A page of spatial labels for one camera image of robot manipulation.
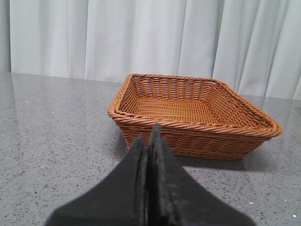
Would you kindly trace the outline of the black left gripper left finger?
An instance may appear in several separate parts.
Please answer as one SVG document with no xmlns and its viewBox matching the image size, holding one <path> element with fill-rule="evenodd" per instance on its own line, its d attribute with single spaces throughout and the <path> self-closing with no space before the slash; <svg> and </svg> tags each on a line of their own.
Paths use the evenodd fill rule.
<svg viewBox="0 0 301 226">
<path fill-rule="evenodd" d="M 101 183 L 56 209 L 46 225 L 145 225 L 146 168 L 145 142 L 137 137 L 122 161 Z"/>
</svg>

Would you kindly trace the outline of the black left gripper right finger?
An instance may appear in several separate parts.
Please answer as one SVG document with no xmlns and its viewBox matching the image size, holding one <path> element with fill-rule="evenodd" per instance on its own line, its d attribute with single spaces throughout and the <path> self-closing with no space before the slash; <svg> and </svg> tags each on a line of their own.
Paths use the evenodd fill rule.
<svg viewBox="0 0 301 226">
<path fill-rule="evenodd" d="M 255 222 L 197 183 L 177 161 L 155 124 L 149 141 L 150 226 L 254 226 Z"/>
</svg>

